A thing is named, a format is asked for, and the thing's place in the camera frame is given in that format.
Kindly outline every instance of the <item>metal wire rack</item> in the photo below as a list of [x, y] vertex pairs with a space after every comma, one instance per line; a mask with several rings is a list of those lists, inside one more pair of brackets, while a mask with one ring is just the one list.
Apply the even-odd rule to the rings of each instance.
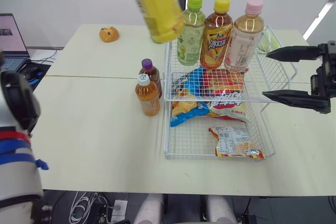
[[[263, 91], [289, 89], [290, 81], [297, 74], [295, 66], [291, 63], [294, 74], [288, 76], [282, 63], [277, 60], [266, 58], [266, 53], [281, 47], [281, 42], [270, 27], [263, 32], [258, 47], [254, 50], [254, 55], [248, 65], [248, 69], [243, 73], [231, 73], [224, 69], [224, 64], [214, 71], [202, 70], [208, 80], [212, 81], [213, 89], [223, 89], [227, 87], [228, 81], [234, 80], [236, 89], [242, 90], [238, 96], [222, 94], [213, 96], [209, 90], [204, 88], [204, 79], [197, 74], [190, 74], [200, 67], [200, 61], [193, 66], [180, 64], [177, 59], [177, 43], [173, 41], [167, 45], [165, 56], [165, 101], [245, 101], [245, 102], [274, 102], [262, 95]], [[186, 77], [200, 88], [195, 90], [195, 97], [176, 95], [179, 84]]]
[[[263, 109], [256, 119], [251, 103], [247, 103], [246, 116], [250, 123], [234, 120], [222, 120], [201, 116], [170, 127], [171, 102], [165, 102], [165, 156], [166, 158], [218, 158], [215, 156], [216, 141], [208, 131], [210, 127], [244, 127], [247, 128], [253, 146], [262, 151], [266, 157], [273, 156], [275, 150], [267, 130], [267, 120], [263, 118]], [[245, 157], [221, 157], [220, 159], [249, 159]]]

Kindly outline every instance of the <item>laptop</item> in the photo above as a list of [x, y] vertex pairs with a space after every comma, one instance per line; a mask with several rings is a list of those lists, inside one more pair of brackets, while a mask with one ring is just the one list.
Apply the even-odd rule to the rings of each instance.
[[0, 51], [5, 58], [1, 69], [5, 71], [17, 72], [29, 59], [28, 50], [11, 13], [0, 14]]

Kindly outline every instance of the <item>wire basket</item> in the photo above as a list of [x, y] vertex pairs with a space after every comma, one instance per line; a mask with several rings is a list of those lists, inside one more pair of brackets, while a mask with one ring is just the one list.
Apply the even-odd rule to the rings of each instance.
[[246, 104], [246, 117], [250, 123], [235, 120], [222, 120], [210, 116], [200, 116], [186, 122], [170, 127], [171, 102], [165, 102], [165, 147], [166, 158], [217, 158], [217, 159], [251, 159], [240, 156], [216, 157], [217, 142], [208, 131], [210, 127], [244, 127], [249, 132], [253, 146], [262, 151], [267, 157], [275, 154], [275, 150], [268, 132], [267, 120], [263, 114], [265, 105], [256, 108], [260, 113], [255, 114], [251, 103]]
[[[245, 102], [274, 102], [262, 95], [263, 91], [289, 89], [290, 81], [297, 74], [295, 66], [291, 63], [294, 74], [288, 76], [282, 63], [277, 60], [266, 58], [266, 53], [281, 47], [281, 42], [277, 39], [272, 29], [267, 26], [262, 33], [258, 47], [254, 50], [253, 57], [248, 65], [248, 71], [244, 74], [243, 92], [239, 97], [212, 97], [201, 89], [195, 94], [195, 98], [176, 97], [174, 96], [174, 87], [186, 74], [189, 74], [194, 69], [200, 66], [200, 61], [193, 66], [185, 66], [180, 64], [177, 59], [177, 42], [176, 40], [167, 45], [165, 56], [165, 101], [245, 101]], [[208, 71], [208, 76], [216, 80], [216, 86], [224, 86], [227, 79], [223, 75], [218, 74], [218, 71]], [[228, 73], [226, 76], [235, 77], [234, 73]], [[202, 85], [202, 80], [194, 80]]]

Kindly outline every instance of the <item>green cap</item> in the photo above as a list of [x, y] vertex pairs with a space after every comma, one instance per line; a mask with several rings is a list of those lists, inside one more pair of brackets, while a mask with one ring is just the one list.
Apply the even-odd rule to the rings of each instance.
[[188, 0], [187, 6], [193, 9], [200, 9], [202, 7], [202, 0]]

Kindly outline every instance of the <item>white cap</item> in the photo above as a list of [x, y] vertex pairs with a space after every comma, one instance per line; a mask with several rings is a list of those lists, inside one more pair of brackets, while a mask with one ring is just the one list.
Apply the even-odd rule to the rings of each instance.
[[149, 79], [149, 77], [148, 77], [147, 74], [142, 73], [142, 74], [139, 75], [139, 77], [138, 77], [138, 84], [140, 86], [147, 86], [150, 82], [151, 81], [150, 81], [150, 79]]

